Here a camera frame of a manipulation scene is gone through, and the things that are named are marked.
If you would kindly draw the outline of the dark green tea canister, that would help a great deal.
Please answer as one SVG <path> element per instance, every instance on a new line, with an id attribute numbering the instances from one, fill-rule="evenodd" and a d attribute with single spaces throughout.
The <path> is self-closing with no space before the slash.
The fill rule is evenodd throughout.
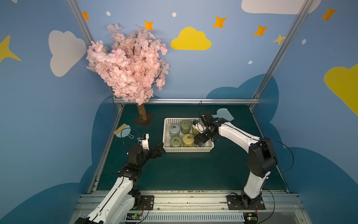
<path id="1" fill-rule="evenodd" d="M 170 139 L 170 147 L 182 147 L 182 139 L 179 136 L 173 136 Z"/>

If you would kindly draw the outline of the white perforated plastic basket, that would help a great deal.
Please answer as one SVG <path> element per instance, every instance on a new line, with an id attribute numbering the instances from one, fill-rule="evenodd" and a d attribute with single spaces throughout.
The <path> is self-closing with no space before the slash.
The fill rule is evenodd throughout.
<path id="1" fill-rule="evenodd" d="M 183 120 L 189 120 L 191 122 L 195 121 L 197 118 L 165 118 L 164 119 L 164 127 L 163 127 L 163 143 L 164 150 L 167 153 L 206 153 L 210 152 L 214 148 L 214 142 L 212 140 L 208 140 L 205 144 L 198 146 L 194 144 L 193 147 L 171 147 L 170 145 L 170 133 L 169 127 L 170 125 L 176 124 L 180 126 L 180 123 Z"/>

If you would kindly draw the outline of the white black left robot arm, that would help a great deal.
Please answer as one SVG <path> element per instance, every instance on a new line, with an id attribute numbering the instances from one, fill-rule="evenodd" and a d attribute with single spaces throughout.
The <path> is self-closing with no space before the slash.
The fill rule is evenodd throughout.
<path id="1" fill-rule="evenodd" d="M 132 208 L 140 204 L 140 190 L 133 187 L 141 176 L 143 166 L 149 159 L 161 157 L 163 150 L 163 143 L 155 148 L 144 147 L 143 143 L 133 146 L 109 193 L 87 217 L 79 217 L 75 223 L 119 224 Z"/>

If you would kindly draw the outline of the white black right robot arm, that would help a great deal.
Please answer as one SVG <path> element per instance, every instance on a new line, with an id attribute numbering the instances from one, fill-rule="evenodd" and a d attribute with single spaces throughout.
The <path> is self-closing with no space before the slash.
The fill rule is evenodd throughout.
<path id="1" fill-rule="evenodd" d="M 263 185 L 278 164 L 278 158 L 269 138 L 259 138 L 231 124 L 224 118 L 207 121 L 195 121 L 193 127 L 199 131 L 194 137 L 196 145 L 203 145 L 218 134 L 231 140 L 248 154 L 249 177 L 243 189 L 242 197 L 246 200 L 257 199 Z"/>

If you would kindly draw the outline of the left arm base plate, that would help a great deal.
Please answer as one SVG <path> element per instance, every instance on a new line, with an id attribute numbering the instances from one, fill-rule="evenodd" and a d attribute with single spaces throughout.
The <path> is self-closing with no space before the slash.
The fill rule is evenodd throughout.
<path id="1" fill-rule="evenodd" d="M 154 206 L 155 196 L 144 195 L 135 198 L 135 204 L 132 208 L 133 211 L 152 211 Z"/>

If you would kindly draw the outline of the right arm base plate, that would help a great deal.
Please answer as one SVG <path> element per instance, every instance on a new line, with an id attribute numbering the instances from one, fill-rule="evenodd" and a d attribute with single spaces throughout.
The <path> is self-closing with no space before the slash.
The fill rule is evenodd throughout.
<path id="1" fill-rule="evenodd" d="M 250 199 L 247 196 L 236 194 L 226 195 L 229 210 L 266 210 L 261 196 Z"/>

